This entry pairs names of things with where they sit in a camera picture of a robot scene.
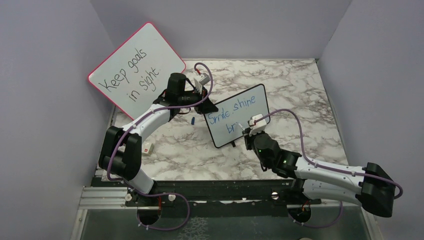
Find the black framed whiteboard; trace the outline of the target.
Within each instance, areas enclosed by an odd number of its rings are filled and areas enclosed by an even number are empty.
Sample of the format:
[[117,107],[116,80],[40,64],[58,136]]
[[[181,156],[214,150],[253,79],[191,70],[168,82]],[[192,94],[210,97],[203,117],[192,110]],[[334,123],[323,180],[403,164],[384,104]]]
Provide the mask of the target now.
[[251,117],[270,113],[265,85],[260,83],[215,104],[218,112],[204,115],[213,145],[221,148],[243,136],[241,123],[249,127]]

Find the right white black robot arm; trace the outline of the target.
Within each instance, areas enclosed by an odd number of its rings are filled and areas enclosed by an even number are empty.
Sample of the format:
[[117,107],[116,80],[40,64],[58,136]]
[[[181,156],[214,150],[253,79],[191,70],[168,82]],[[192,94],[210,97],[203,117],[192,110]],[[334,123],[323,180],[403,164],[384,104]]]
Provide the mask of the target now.
[[243,130],[247,150],[258,157],[262,170],[295,180],[289,199],[300,204],[307,200],[328,199],[348,202],[383,218],[393,215],[396,186],[393,179],[376,164],[365,167],[338,165],[280,148],[264,131],[251,134]]

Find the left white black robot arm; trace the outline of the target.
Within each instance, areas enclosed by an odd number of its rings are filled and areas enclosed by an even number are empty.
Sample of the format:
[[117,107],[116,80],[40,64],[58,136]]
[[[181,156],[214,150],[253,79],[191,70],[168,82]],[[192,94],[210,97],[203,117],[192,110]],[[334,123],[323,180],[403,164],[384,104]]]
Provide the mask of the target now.
[[132,122],[107,129],[100,152],[98,166],[114,180],[125,181],[138,190],[138,199],[144,205],[157,200],[155,181],[142,170],[143,144],[155,130],[170,122],[181,109],[193,108],[198,114],[218,111],[208,97],[205,85],[210,76],[201,73],[190,81],[182,73],[172,73],[166,89],[155,99],[148,110]]

